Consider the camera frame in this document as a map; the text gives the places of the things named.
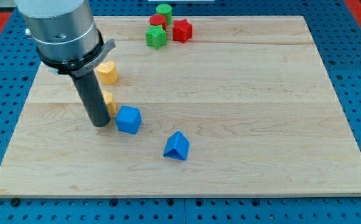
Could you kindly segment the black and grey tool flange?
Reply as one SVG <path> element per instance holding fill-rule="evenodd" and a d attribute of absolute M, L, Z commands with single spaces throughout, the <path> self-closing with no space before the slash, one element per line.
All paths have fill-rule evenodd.
<path fill-rule="evenodd" d="M 94 68 L 104 61 L 108 53 L 116 47 L 113 39 L 104 42 L 100 31 L 98 31 L 98 35 L 99 42 L 96 47 L 89 53 L 76 58 L 75 60 L 55 61 L 43 55 L 39 48 L 36 48 L 36 51 L 41 61 L 49 67 L 53 74 L 69 75 L 71 77 L 79 78 L 92 72 Z"/>

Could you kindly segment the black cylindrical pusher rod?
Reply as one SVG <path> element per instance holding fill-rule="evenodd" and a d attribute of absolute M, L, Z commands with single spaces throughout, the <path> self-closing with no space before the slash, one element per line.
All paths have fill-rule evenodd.
<path fill-rule="evenodd" d="M 111 118 L 95 73 L 88 72 L 80 77 L 71 78 L 92 125 L 106 126 Z"/>

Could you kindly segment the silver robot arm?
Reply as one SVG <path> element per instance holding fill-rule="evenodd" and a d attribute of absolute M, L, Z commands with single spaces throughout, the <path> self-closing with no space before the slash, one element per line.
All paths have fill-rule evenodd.
<path fill-rule="evenodd" d="M 94 69 L 116 47 L 98 30 L 87 0 L 16 0 L 41 61 L 57 75 L 68 75 L 96 127 L 110 122 Z"/>

